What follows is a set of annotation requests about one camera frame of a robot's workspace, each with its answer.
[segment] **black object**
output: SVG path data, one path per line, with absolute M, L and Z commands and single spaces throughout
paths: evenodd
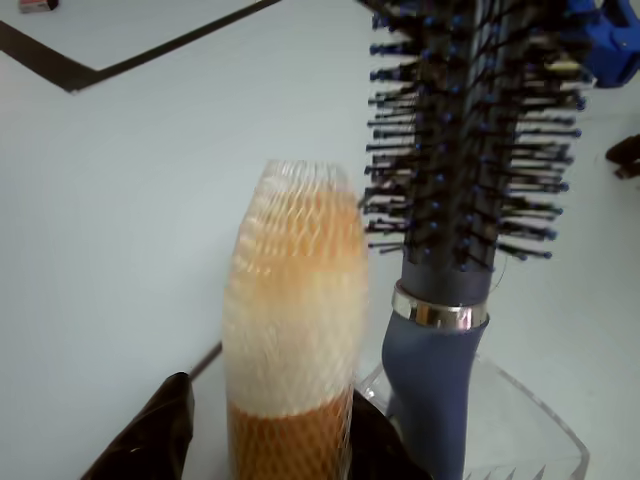
M 162 55 L 183 47 L 267 7 L 275 5 L 280 1 L 281 0 L 262 0 L 253 3 L 226 17 L 222 17 L 140 55 L 136 55 L 135 57 L 102 70 L 93 70 L 75 60 L 67 58 L 2 21 L 0 21 L 0 51 L 3 51 L 51 83 L 72 93 L 132 70 L 151 60 L 155 60 Z
M 617 165 L 629 165 L 640 159 L 640 135 L 627 137 L 607 150 L 606 158 Z
M 193 410 L 189 375 L 167 378 L 82 480 L 180 480 L 193 437 Z
M 358 391 L 353 393 L 350 480 L 433 480 L 410 458 L 389 420 Z
M 640 162 L 635 162 L 630 165 L 623 165 L 615 172 L 616 177 L 620 180 L 628 180 L 640 176 Z

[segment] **black line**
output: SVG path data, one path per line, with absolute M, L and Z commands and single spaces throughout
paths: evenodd
M 210 33 L 242 20 L 281 0 L 262 0 L 222 17 L 196 30 L 169 40 L 135 57 L 102 70 L 93 70 L 0 21 L 0 50 L 44 79 L 66 90 L 76 92 L 132 70 L 162 55 L 183 47 Z
M 218 342 L 215 347 L 213 347 L 209 353 L 207 353 L 202 360 L 198 362 L 198 364 L 191 369 L 189 376 L 191 380 L 195 380 L 200 376 L 204 370 L 211 365 L 216 358 L 220 356 L 222 353 L 222 342 Z
M 0 22 L 0 50 L 67 92 L 93 85 L 96 72 Z

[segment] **blue handle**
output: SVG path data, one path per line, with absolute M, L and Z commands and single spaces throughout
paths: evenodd
M 413 461 L 435 480 L 462 479 L 471 367 L 487 324 L 451 332 L 391 315 L 382 346 L 393 389 L 387 414 Z

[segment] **clear plastic stand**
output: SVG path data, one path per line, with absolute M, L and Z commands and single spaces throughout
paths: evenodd
M 391 387 L 379 365 L 358 390 L 382 412 Z M 589 452 L 530 390 L 481 356 L 471 375 L 464 480 L 584 480 Z

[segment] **mesh net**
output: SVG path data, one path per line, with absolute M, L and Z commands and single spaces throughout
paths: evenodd
M 366 243 L 345 175 L 271 162 L 240 227 L 225 293 L 235 480 L 345 477 L 366 302 Z

